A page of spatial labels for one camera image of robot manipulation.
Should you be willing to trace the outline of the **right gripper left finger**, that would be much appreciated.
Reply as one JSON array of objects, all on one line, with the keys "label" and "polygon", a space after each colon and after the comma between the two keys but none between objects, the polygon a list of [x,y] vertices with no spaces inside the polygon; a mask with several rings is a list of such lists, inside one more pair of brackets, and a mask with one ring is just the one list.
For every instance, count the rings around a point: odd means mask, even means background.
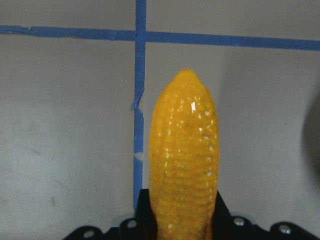
[{"label": "right gripper left finger", "polygon": [[139,191],[135,218],[141,231],[142,239],[156,240],[158,233],[157,221],[151,207],[150,191],[147,188]]}]

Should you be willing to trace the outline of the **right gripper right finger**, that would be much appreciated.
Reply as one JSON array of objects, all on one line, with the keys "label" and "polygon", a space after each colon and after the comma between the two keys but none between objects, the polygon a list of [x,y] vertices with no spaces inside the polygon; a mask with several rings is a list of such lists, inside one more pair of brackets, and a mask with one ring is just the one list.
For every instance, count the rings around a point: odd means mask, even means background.
[{"label": "right gripper right finger", "polygon": [[217,192],[214,213],[212,217],[212,239],[228,240],[230,237],[231,214],[221,194]]}]

